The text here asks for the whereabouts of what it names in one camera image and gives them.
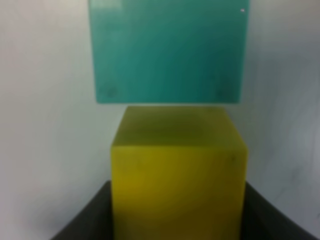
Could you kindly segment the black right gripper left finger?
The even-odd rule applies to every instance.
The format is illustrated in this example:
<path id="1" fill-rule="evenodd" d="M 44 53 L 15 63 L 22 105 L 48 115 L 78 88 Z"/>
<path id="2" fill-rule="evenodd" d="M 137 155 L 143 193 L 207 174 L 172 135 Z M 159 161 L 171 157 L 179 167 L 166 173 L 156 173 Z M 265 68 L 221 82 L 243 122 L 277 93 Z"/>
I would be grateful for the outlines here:
<path id="1" fill-rule="evenodd" d="M 112 240 L 113 212 L 111 182 L 107 181 L 85 208 L 54 240 Z"/>

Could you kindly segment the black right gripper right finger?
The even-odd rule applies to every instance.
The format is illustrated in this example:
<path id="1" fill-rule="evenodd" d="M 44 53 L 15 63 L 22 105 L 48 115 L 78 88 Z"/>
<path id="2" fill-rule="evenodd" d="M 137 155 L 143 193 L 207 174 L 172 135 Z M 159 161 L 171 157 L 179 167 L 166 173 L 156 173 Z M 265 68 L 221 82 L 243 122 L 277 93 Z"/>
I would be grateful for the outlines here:
<path id="1" fill-rule="evenodd" d="M 240 239 L 316 240 L 317 238 L 290 220 L 246 183 Z"/>

